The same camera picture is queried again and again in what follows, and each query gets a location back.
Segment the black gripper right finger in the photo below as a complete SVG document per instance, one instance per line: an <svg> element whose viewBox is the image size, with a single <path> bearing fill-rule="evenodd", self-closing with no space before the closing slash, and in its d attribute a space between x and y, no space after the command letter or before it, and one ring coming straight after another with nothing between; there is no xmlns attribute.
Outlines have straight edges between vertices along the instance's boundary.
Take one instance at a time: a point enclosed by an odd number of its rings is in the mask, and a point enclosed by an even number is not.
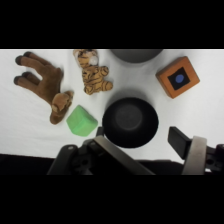
<svg viewBox="0 0 224 224"><path fill-rule="evenodd" d="M168 143L184 161L183 175L204 175L206 170L224 175L224 144L210 147L206 138L189 138L175 126L169 128Z"/></svg>

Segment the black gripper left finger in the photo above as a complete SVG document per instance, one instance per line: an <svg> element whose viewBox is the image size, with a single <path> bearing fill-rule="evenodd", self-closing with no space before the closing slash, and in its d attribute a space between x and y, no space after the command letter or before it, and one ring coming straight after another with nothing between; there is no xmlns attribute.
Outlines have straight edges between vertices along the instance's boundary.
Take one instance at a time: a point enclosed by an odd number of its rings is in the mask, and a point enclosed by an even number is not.
<svg viewBox="0 0 224 224"><path fill-rule="evenodd" d="M153 175L105 138L104 128L78 147L63 146L53 161L48 175Z"/></svg>

